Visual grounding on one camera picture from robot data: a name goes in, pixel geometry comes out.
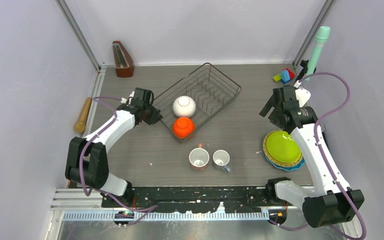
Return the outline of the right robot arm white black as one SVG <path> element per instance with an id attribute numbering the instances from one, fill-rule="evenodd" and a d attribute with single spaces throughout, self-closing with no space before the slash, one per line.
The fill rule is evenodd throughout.
<path id="1" fill-rule="evenodd" d="M 259 114 L 291 136 L 313 181 L 310 190 L 288 177 L 269 179 L 265 185 L 267 202 L 279 205 L 286 201 L 299 208 L 312 228 L 350 222 L 365 197 L 361 190 L 350 187 L 336 167 L 313 108 L 300 106 L 296 88 L 287 85 L 273 89 Z"/>

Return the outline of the lime green plate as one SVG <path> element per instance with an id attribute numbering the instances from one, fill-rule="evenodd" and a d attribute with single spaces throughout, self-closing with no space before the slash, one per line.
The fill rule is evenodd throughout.
<path id="1" fill-rule="evenodd" d="M 273 131 L 266 137 L 266 150 L 273 162 L 280 166 L 294 166 L 302 158 L 297 143 L 285 131 Z"/>

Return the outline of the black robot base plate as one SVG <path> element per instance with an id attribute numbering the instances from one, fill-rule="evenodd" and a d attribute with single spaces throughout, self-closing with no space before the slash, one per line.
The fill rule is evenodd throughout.
<path id="1" fill-rule="evenodd" d="M 292 204 L 275 199 L 263 186 L 131 187 L 122 196 L 101 192 L 103 208 L 127 206 L 153 213 L 256 213 L 263 207 L 284 209 Z"/>

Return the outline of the white bowl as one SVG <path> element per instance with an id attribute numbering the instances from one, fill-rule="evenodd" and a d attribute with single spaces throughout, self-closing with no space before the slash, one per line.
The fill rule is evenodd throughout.
<path id="1" fill-rule="evenodd" d="M 196 109 L 196 102 L 187 95 L 177 97 L 172 104 L 173 113 L 178 118 L 190 118 L 195 114 Z"/>

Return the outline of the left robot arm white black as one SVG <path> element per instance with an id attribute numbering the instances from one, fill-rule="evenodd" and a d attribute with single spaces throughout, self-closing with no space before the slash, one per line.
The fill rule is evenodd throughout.
<path id="1" fill-rule="evenodd" d="M 154 93 L 136 88 L 128 98 L 119 99 L 117 108 L 103 103 L 112 115 L 102 126 L 87 136 L 74 137 L 68 147 L 65 177 L 81 184 L 86 195 L 87 188 L 114 195 L 121 207 L 133 202 L 132 184 L 112 174 L 109 170 L 108 152 L 128 131 L 141 122 L 153 125 L 162 119 L 161 111 L 154 107 Z"/>

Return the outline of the black wire dish rack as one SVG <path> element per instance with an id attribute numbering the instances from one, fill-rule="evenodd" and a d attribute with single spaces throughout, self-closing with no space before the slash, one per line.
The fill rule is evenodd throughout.
<path id="1" fill-rule="evenodd" d="M 241 90 L 237 82 L 206 62 L 156 96 L 153 106 L 160 110 L 160 122 L 163 126 L 174 139 L 183 142 L 230 105 Z M 195 129 L 185 137 L 177 137 L 172 131 L 177 119 L 173 112 L 173 103 L 181 96 L 191 97 L 196 104 L 196 112 L 190 118 Z"/>

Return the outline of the orange bowl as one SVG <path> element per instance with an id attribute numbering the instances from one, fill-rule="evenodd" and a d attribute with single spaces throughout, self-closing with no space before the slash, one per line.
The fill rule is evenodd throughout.
<path id="1" fill-rule="evenodd" d="M 178 139 L 185 139 L 195 128 L 195 124 L 190 118 L 179 117 L 174 121 L 171 131 Z"/>

